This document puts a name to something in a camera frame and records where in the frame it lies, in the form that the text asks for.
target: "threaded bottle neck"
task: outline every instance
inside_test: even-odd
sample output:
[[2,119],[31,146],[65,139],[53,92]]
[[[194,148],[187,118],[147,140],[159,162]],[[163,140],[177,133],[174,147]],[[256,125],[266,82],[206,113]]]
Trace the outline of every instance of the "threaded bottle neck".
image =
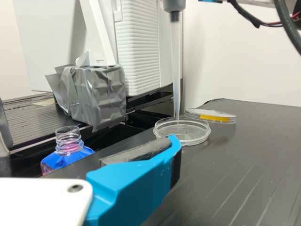
[[57,129],[55,131],[55,140],[55,152],[61,155],[81,151],[84,146],[77,126],[65,126]]

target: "black table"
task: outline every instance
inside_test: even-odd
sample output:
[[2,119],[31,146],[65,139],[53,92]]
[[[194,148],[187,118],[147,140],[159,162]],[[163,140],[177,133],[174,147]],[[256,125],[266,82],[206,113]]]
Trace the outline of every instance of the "black table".
[[[201,108],[237,124],[211,124],[205,143],[182,149],[178,183],[143,225],[300,225],[301,108],[225,99]],[[99,158],[154,138],[146,130],[47,177],[85,178]]]

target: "screw hole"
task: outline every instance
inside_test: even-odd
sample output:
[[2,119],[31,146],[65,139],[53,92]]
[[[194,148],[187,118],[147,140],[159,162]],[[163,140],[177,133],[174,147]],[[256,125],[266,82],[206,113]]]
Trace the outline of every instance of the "screw hole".
[[71,187],[68,188],[68,192],[71,193],[79,192],[81,189],[83,189],[82,185],[72,185]]

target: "white vented panel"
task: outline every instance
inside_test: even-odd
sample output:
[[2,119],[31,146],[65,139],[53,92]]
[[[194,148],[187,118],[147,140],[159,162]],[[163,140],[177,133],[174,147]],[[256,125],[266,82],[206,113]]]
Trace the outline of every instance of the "white vented panel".
[[115,24],[119,63],[128,96],[160,87],[156,0],[122,0],[123,20]]

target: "white machine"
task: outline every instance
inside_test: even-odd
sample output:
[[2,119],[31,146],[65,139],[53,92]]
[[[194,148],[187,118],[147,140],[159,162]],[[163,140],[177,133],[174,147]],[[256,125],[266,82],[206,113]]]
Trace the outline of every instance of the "white machine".
[[[75,62],[121,64],[128,96],[172,82],[170,22],[162,1],[63,2],[14,0],[31,89],[51,91],[44,76],[54,73],[57,66]],[[45,58],[42,63],[36,60],[41,56]]]

